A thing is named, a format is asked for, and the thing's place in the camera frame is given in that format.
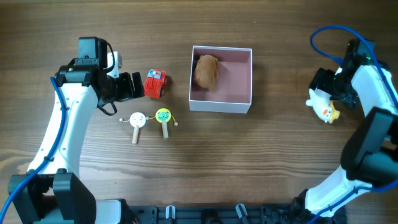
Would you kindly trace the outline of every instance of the storage box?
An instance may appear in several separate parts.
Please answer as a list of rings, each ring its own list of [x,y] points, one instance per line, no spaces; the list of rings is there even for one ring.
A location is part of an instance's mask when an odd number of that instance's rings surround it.
[[[219,62],[216,91],[193,87],[193,72],[201,55]],[[252,94],[252,50],[231,47],[193,46],[189,108],[192,111],[247,113]]]

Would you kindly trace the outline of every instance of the wooden handle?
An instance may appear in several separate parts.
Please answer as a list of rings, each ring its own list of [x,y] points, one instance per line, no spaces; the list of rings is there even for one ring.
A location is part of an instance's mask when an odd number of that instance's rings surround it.
[[[138,130],[139,130],[139,126],[135,126],[134,127],[134,132],[132,134],[132,141],[131,143],[133,144],[137,144],[137,140],[138,140]]]
[[[162,129],[163,129],[163,138],[168,139],[169,132],[167,131],[167,122],[166,121],[162,121]]]

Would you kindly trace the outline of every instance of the red toy car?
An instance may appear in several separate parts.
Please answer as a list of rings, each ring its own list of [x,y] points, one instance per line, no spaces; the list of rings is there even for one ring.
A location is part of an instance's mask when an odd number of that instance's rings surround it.
[[[144,92],[146,96],[160,98],[164,96],[164,85],[167,84],[167,74],[160,69],[149,70],[145,80]]]

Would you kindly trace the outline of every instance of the wood grain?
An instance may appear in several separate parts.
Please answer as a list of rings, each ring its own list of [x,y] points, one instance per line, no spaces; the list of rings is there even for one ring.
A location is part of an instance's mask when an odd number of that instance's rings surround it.
[[[289,202],[331,174],[363,112],[337,105],[341,118],[330,125],[305,106],[315,72],[336,69],[310,47],[317,28],[346,24],[377,40],[379,59],[398,72],[396,1],[12,2],[0,4],[1,203],[10,176],[25,173],[44,136],[54,99],[49,77],[77,55],[81,36],[110,42],[123,72],[145,77],[161,68],[172,77],[161,100],[117,104],[112,117],[97,110],[86,132],[82,181],[95,197],[130,205]],[[343,56],[350,37],[325,32],[317,45]],[[248,114],[189,111],[193,45],[253,49]],[[179,122],[170,139],[151,121],[133,146],[132,127],[118,119],[161,107]],[[364,195],[347,206],[349,222],[397,223],[397,199],[397,191]],[[14,207],[6,222],[20,223]]]

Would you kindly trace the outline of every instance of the plush toy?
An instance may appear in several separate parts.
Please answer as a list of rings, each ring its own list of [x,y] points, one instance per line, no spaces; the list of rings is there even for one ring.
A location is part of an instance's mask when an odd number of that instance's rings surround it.
[[[193,73],[193,80],[198,86],[210,91],[216,90],[218,79],[218,60],[211,55],[201,55]]]

